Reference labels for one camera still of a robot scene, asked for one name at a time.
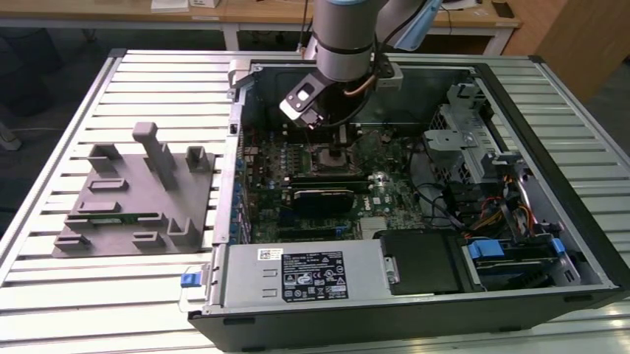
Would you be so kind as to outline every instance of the aluminum slotted table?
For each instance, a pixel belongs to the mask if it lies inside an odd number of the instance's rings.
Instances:
[[[630,161],[543,63],[528,58],[396,55],[404,61],[485,62],[625,261],[630,261]],[[2,353],[218,353],[177,304],[178,275],[210,260],[221,191],[232,59],[297,60],[281,52],[128,51],[106,59],[19,212],[0,242]],[[140,153],[130,130],[160,127],[158,140],[180,153],[202,145],[218,154],[208,201],[202,252],[54,259],[55,234],[90,164],[92,144]],[[508,133],[497,126],[507,145]],[[188,293],[200,303],[200,289]],[[532,330],[292,350],[292,353],[625,353],[630,304],[581,310]]]

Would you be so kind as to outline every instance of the desk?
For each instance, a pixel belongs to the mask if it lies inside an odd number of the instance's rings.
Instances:
[[[190,7],[186,13],[150,13],[150,0],[0,0],[0,26],[136,30],[220,30],[226,50],[237,50],[237,31],[298,31],[301,0],[222,0],[217,8]],[[309,5],[308,18],[312,15]],[[500,18],[489,0],[480,7],[440,12],[431,35],[491,37],[484,54],[499,55],[520,25]]]

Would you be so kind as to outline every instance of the power supply label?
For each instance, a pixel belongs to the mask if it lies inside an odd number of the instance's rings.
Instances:
[[[282,300],[337,299],[346,299],[342,252],[282,254]]]

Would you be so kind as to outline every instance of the green circuit board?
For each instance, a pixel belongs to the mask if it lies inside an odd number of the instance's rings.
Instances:
[[[252,243],[304,242],[316,237],[281,238],[282,232],[334,230],[334,240],[360,240],[361,218],[381,217],[388,229],[425,225],[408,175],[401,171],[404,145],[377,129],[366,130],[344,150],[342,166],[322,166],[313,159],[324,145],[262,142],[248,159],[248,199]],[[300,218],[290,209],[285,176],[369,175],[369,188],[353,196],[350,211],[329,218]]]

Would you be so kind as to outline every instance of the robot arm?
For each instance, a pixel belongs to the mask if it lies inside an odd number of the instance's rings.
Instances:
[[[374,38],[395,48],[416,49],[440,3],[441,0],[314,1],[316,71],[304,77],[280,103],[281,111],[297,125],[310,129],[320,126],[334,116],[337,108],[329,107],[330,102],[337,106],[344,97],[346,105],[356,106],[341,119],[349,121],[369,98],[380,74],[376,62],[384,45],[378,48]]]

